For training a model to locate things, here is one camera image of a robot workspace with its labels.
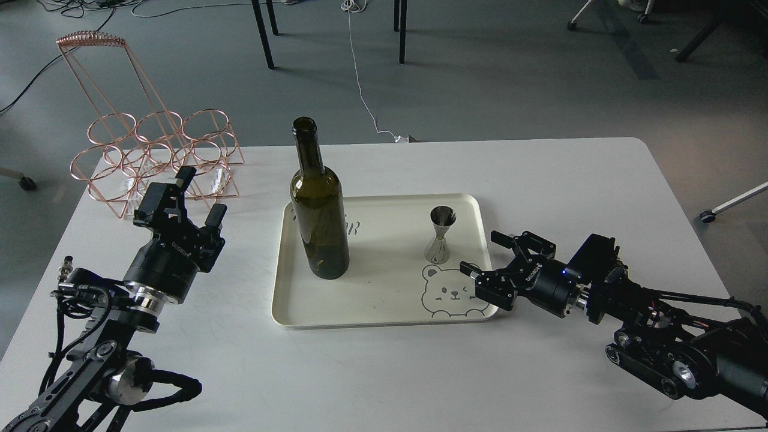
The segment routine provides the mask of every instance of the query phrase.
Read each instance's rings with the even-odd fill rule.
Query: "white cable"
[[[341,10],[352,14],[359,14],[360,12],[366,10],[366,6],[368,5],[368,0],[363,1],[364,3],[361,6],[357,3],[359,0],[344,0],[341,4]]]
[[[354,5],[357,5],[356,0],[344,0],[344,3],[342,3],[342,6],[341,6],[342,10],[344,9],[344,5],[347,2],[352,2]],[[355,45],[352,43],[352,15],[351,14],[362,12],[363,10],[365,10],[367,4],[368,4],[368,0],[366,0],[366,3],[362,6],[360,10],[358,10],[357,12],[348,11],[350,13],[346,16],[347,21],[349,22],[349,47],[352,49],[352,61],[355,65],[355,78],[357,80],[357,88],[358,90],[360,90],[360,100],[362,101],[362,104],[366,107],[366,110],[368,111],[368,115],[370,115],[371,119],[373,120],[373,127],[376,128],[376,133],[383,134],[384,132],[386,132],[392,136],[392,139],[394,139],[395,141],[398,141],[399,137],[396,137],[395,134],[393,134],[392,132],[379,130],[379,125],[376,123],[376,117],[373,117],[371,108],[368,108],[368,104],[366,104],[366,100],[362,97],[362,86],[360,85],[360,73],[357,71],[357,58],[355,57]]]

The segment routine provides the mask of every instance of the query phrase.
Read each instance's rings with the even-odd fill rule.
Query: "bear drawing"
[[[422,270],[424,294],[422,305],[432,317],[485,316],[488,302],[475,297],[475,284],[455,268],[442,270],[430,264]]]

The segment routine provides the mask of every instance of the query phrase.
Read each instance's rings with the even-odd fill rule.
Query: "dark green glass bottle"
[[[336,279],[349,267],[341,182],[323,165],[313,119],[294,120],[293,137],[299,152],[299,170],[290,182],[290,198],[306,259],[315,275]]]

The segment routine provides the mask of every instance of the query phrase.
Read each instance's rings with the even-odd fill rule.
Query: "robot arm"
[[[491,241],[515,258],[494,271],[460,264],[475,279],[478,298],[509,311],[517,296],[526,297],[561,318],[582,309],[594,324],[611,315],[622,326],[605,353],[618,367],[669,398],[722,394],[768,420],[768,322],[760,307],[641,287],[627,276],[615,240],[597,234],[567,264],[554,259],[552,243],[527,231],[514,237],[493,231]],[[736,307],[749,316],[724,323],[667,301]]]
[[[131,411],[150,410],[196,397],[199,381],[154,369],[152,361],[128,345],[136,331],[155,333],[165,303],[182,303],[198,271],[207,273],[219,256],[226,206],[214,204],[202,228],[187,219],[184,192],[195,174],[182,167],[171,184],[152,183],[134,213],[134,225],[152,231],[152,239],[136,254],[123,281],[104,279],[77,268],[71,258],[61,268],[58,289],[59,338],[40,394],[2,432],[85,432],[94,430],[117,408],[108,431],[122,428]],[[87,318],[81,335],[62,347],[64,316]],[[57,380],[66,358],[71,366]],[[143,400],[153,383],[179,388],[160,399]],[[100,404],[78,424],[84,400]]]

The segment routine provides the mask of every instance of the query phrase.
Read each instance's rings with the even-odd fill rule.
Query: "caster wheel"
[[[25,191],[34,191],[38,188],[38,186],[29,177],[22,177],[22,179],[18,181],[18,185],[21,186]]]
[[[701,213],[699,213],[699,219],[705,224],[709,224],[710,222],[714,222],[715,215],[712,213],[711,210],[704,210]]]

